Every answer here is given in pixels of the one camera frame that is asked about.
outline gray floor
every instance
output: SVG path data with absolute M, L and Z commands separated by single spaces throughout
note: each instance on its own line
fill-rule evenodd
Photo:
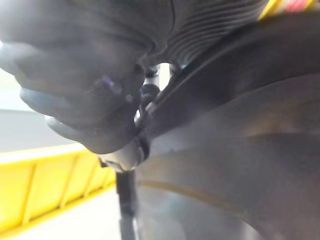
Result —
M 52 131 L 42 114 L 0 109 L 0 153 L 71 143 Z

